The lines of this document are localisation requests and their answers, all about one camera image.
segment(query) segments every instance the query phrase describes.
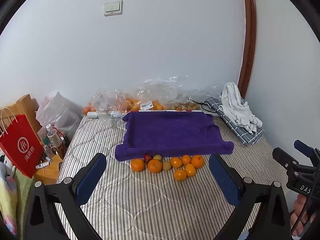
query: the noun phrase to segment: plastic bottle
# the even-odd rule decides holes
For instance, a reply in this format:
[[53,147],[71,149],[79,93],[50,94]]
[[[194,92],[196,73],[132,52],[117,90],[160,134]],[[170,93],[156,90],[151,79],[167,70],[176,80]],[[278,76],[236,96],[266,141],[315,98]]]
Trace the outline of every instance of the plastic bottle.
[[54,153],[52,152],[51,148],[47,145],[43,146],[44,153],[51,159],[54,156]]
[[57,133],[57,130],[54,129],[51,124],[48,124],[46,128],[48,131],[48,138],[52,143],[52,146],[55,148],[60,158],[63,159],[67,152],[66,146],[64,145],[63,141],[60,139]]

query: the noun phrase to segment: clear plastic wrap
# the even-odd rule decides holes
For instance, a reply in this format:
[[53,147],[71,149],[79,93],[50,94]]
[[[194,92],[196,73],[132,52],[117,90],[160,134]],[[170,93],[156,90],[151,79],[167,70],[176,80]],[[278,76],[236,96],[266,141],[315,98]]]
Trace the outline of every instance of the clear plastic wrap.
[[99,119],[106,125],[112,126],[112,120],[122,118],[127,113],[126,98],[118,90],[98,90],[92,97],[92,105],[96,109]]
[[118,90],[99,90],[92,97],[92,108],[105,125],[112,125],[112,119],[122,118],[127,112],[141,110],[200,110],[196,102],[219,97],[217,86],[204,89],[187,89],[184,84],[192,82],[190,77],[171,77],[168,80],[146,80],[131,93]]

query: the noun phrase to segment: yellow cloth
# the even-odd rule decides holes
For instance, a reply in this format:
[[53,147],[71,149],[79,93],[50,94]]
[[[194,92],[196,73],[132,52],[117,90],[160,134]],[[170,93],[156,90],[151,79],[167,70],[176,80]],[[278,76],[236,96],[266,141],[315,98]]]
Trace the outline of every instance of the yellow cloth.
[[7,176],[5,165],[0,163],[0,211],[4,223],[14,236],[17,236],[17,203],[16,183],[12,177]]

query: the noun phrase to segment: metal screw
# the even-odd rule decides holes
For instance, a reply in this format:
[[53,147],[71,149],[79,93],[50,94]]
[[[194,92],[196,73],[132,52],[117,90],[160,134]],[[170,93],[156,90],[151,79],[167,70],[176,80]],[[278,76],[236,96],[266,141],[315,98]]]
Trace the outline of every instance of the metal screw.
[[247,184],[252,183],[252,179],[249,178],[249,177],[245,177],[245,178],[243,179],[243,181],[244,181],[245,183],[247,183]]
[[41,184],[42,184],[42,182],[41,182],[41,181],[37,181],[37,182],[35,183],[35,187],[40,187],[40,186],[41,186]]
[[275,185],[276,187],[281,187],[281,184],[280,184],[279,181],[275,181],[275,182],[273,183],[273,185]]
[[67,177],[63,180],[64,184],[69,184],[72,181],[72,179],[70,177]]

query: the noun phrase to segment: red apple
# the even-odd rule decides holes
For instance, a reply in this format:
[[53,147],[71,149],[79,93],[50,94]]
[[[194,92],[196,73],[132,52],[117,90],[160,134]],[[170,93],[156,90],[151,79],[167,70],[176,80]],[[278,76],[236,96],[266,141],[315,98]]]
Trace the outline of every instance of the red apple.
[[148,163],[149,161],[152,160],[152,157],[150,155],[145,155],[143,159],[146,163]]

